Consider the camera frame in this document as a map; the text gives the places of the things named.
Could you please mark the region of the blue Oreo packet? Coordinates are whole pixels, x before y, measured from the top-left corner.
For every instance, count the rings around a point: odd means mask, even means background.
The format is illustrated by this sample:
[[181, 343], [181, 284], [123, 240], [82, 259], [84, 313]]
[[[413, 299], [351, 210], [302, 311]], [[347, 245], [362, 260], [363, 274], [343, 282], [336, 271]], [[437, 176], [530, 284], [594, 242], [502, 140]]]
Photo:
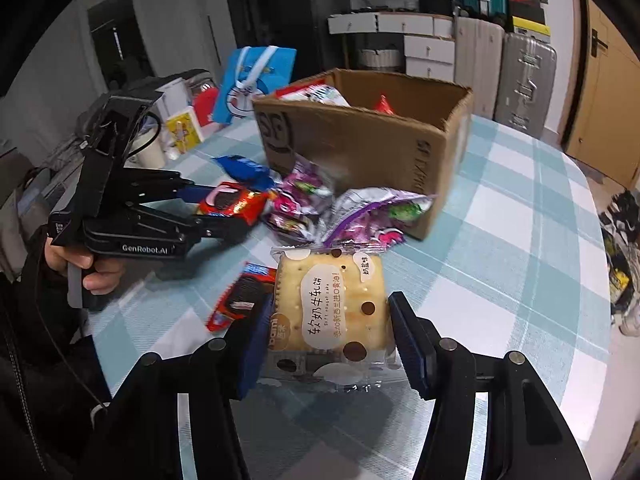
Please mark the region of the blue Oreo packet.
[[252, 191], [266, 192], [274, 188], [280, 179], [267, 166], [240, 155], [214, 157], [229, 177]]

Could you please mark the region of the white mug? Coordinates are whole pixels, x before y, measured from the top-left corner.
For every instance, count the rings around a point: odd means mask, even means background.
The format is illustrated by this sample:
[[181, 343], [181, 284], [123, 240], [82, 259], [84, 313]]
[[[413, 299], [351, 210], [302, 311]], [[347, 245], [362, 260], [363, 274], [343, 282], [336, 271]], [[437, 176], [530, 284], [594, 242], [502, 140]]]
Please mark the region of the white mug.
[[154, 133], [154, 128], [147, 128], [134, 138], [131, 149], [133, 151], [137, 151], [137, 149], [142, 146], [144, 146], [144, 149], [128, 158], [129, 166], [136, 166], [145, 169], [162, 169], [163, 166], [165, 166], [166, 159], [162, 149], [162, 144], [160, 144], [160, 138], [156, 138], [154, 141], [151, 141]]

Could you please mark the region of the checkered blue tablecloth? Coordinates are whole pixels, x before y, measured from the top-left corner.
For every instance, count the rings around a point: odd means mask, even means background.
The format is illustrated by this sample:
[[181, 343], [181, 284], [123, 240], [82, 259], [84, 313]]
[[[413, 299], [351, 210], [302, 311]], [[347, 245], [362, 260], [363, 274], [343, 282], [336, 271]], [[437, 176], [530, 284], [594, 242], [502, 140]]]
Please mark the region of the checkered blue tablecloth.
[[[178, 356], [206, 341], [213, 306], [245, 263], [272, 263], [273, 232], [204, 240], [184, 261], [130, 263], [90, 316], [107, 385], [143, 353]], [[610, 345], [608, 267], [587, 180], [562, 152], [477, 118], [462, 164], [425, 240], [384, 255], [400, 290], [442, 336], [470, 351], [516, 350], [533, 364], [579, 444], [598, 414]], [[408, 479], [431, 405], [404, 382], [368, 391], [260, 385], [234, 407], [255, 479]]]

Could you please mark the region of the white drawer desk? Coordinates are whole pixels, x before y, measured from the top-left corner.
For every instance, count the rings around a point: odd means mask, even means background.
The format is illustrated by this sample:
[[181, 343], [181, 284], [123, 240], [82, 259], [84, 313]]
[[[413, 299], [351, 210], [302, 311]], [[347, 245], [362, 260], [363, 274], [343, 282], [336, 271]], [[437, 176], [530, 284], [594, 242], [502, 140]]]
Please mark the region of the white drawer desk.
[[454, 19], [416, 12], [360, 12], [328, 18], [329, 33], [340, 36], [345, 65], [359, 68], [359, 49], [398, 49], [404, 57], [399, 73], [454, 79]]

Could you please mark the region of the blue Doraemon tote bag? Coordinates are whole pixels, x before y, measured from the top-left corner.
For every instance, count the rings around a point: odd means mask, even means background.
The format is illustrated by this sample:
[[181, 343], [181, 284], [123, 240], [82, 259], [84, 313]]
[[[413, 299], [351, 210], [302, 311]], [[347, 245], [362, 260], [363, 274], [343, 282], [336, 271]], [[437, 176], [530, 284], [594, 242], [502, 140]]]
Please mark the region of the blue Doraemon tote bag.
[[297, 51], [277, 46], [242, 47], [229, 58], [213, 108], [213, 122], [230, 125], [254, 114], [253, 99], [286, 87]]

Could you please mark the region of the purple candy bag near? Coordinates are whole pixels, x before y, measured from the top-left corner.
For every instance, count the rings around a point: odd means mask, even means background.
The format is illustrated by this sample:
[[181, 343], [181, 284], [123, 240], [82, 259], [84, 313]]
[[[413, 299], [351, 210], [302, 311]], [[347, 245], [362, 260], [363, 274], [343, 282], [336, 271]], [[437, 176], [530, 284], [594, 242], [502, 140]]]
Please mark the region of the purple candy bag near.
[[431, 209], [435, 195], [394, 188], [351, 188], [320, 217], [314, 244], [343, 252], [384, 252]]

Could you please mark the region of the white red noodle snack bag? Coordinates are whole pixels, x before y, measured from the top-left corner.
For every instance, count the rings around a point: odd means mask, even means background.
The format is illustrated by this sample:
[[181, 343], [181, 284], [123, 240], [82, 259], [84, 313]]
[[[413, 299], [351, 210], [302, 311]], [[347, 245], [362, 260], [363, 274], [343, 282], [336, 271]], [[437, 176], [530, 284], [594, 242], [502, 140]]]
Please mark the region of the white red noodle snack bag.
[[290, 84], [277, 90], [274, 95], [285, 101], [306, 101], [319, 104], [350, 107], [349, 102], [332, 84], [327, 84], [324, 78], [305, 82], [304, 84]]

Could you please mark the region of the silver suitcase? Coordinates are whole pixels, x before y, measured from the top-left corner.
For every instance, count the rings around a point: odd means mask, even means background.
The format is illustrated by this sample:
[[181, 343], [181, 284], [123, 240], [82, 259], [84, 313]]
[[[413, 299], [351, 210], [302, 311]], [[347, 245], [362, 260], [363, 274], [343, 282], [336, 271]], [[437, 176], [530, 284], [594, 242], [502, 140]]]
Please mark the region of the silver suitcase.
[[539, 139], [552, 97], [555, 50], [535, 38], [506, 34], [503, 40], [495, 121]]

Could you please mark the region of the cream cracker packet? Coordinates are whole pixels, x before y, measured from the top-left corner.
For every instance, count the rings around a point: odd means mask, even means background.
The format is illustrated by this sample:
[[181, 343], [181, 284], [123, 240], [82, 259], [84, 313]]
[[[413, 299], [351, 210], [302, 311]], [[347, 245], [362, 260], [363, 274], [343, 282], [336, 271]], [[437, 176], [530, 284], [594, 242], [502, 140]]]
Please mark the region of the cream cracker packet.
[[401, 382], [376, 252], [278, 248], [262, 374], [321, 388]]

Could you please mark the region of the yellow snack box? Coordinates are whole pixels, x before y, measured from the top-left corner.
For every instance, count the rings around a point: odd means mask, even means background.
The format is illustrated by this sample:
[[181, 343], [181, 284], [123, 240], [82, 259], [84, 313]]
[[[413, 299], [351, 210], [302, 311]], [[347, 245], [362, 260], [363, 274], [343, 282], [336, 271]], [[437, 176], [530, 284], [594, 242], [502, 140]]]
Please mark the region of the yellow snack box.
[[204, 141], [200, 123], [192, 106], [168, 117], [165, 127], [171, 137], [172, 146], [180, 154], [186, 154]]

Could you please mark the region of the woven laundry basket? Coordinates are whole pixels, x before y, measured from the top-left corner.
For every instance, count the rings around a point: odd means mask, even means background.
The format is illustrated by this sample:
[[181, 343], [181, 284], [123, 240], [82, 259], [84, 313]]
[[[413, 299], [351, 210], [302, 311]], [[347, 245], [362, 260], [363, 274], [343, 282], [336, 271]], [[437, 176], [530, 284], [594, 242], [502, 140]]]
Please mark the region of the woven laundry basket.
[[360, 70], [399, 73], [404, 66], [404, 57], [398, 49], [359, 49]]

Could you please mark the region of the purple candy bag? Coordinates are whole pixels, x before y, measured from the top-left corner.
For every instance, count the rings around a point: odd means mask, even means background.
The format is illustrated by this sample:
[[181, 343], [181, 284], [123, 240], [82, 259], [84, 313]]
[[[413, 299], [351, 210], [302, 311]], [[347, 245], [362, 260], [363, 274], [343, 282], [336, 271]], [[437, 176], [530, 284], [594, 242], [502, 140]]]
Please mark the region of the purple candy bag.
[[293, 245], [311, 244], [334, 199], [334, 179], [315, 162], [295, 155], [292, 171], [269, 191], [262, 221]]
[[431, 209], [435, 195], [394, 188], [351, 188], [320, 217], [314, 244], [343, 252], [384, 252]]

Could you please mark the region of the purple candy bag far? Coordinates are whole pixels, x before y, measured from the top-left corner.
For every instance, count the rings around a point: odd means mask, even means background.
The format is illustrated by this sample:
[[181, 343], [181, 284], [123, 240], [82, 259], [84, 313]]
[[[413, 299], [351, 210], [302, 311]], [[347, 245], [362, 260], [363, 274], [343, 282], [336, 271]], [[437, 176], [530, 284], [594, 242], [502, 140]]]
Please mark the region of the purple candy bag far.
[[311, 244], [334, 199], [334, 179], [315, 162], [295, 155], [292, 171], [269, 191], [262, 221], [293, 245]]

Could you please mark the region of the stacked shoe boxes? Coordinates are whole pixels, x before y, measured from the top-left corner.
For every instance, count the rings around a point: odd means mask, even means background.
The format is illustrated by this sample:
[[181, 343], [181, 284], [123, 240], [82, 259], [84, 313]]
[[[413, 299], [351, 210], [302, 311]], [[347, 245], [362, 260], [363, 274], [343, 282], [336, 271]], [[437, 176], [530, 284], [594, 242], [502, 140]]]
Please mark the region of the stacked shoe boxes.
[[508, 0], [513, 31], [521, 36], [550, 44], [551, 32], [546, 23], [544, 6], [548, 0]]

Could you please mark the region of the wooden door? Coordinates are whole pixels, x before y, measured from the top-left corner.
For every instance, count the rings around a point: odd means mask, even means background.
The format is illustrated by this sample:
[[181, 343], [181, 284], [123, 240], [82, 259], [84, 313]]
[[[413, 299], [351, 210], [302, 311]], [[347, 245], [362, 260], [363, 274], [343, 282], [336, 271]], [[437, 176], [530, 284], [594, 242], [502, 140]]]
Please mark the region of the wooden door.
[[639, 58], [586, 0], [582, 88], [565, 151], [625, 188], [639, 181]]

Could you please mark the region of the beige suitcase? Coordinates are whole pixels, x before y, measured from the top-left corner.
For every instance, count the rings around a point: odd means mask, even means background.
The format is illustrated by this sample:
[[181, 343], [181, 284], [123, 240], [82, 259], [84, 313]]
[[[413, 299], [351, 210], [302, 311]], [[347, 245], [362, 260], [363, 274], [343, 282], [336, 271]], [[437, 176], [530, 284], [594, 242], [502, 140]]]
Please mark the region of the beige suitcase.
[[494, 118], [504, 29], [494, 23], [458, 16], [454, 20], [454, 81], [474, 93], [473, 113]]

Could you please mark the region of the red triangular snack bag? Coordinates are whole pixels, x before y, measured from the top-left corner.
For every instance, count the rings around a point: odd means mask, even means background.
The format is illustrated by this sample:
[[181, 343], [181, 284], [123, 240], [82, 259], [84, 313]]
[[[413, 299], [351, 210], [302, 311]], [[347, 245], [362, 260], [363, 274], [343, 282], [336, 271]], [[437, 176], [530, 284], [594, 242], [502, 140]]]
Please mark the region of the red triangular snack bag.
[[380, 96], [380, 99], [378, 100], [378, 104], [375, 105], [374, 109], [377, 112], [383, 113], [383, 114], [386, 114], [386, 115], [395, 114], [395, 112], [393, 111], [392, 107], [390, 106], [390, 103], [388, 102], [388, 99], [386, 98], [385, 94], [382, 94], [382, 96]]

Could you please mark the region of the red packet at left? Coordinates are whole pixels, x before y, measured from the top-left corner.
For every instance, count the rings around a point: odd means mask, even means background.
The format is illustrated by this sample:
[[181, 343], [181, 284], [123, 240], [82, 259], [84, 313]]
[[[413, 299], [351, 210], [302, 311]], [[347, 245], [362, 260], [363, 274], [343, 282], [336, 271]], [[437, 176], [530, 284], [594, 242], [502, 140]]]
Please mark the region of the red packet at left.
[[213, 122], [213, 112], [218, 98], [218, 93], [218, 89], [213, 87], [202, 90], [194, 96], [192, 106], [201, 127], [205, 127]]

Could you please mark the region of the cardboard box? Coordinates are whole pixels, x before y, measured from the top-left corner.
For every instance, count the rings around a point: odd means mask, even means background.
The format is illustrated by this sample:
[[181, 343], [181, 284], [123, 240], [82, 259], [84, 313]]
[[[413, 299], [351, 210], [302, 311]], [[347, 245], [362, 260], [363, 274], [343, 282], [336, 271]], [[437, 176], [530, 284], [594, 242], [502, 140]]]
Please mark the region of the cardboard box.
[[[465, 153], [472, 89], [439, 79], [339, 68], [292, 84], [320, 78], [350, 107], [280, 100], [275, 91], [254, 98], [269, 166], [289, 174], [299, 154], [326, 170], [337, 192], [385, 186], [435, 195], [431, 209], [408, 231], [423, 240], [446, 204]], [[395, 114], [374, 109], [382, 94]]]

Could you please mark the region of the red oreo packet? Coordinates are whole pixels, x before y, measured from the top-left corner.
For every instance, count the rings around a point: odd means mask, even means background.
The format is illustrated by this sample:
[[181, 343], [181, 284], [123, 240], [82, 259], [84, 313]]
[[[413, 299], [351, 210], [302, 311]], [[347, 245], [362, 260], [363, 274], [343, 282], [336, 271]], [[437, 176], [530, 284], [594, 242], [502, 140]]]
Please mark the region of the red oreo packet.
[[215, 304], [205, 324], [216, 333], [231, 323], [246, 318], [254, 307], [261, 306], [272, 294], [277, 270], [262, 264], [247, 262], [240, 276], [226, 289]]
[[242, 220], [254, 226], [268, 200], [266, 192], [252, 191], [236, 182], [221, 182], [200, 200], [196, 213], [201, 216]]

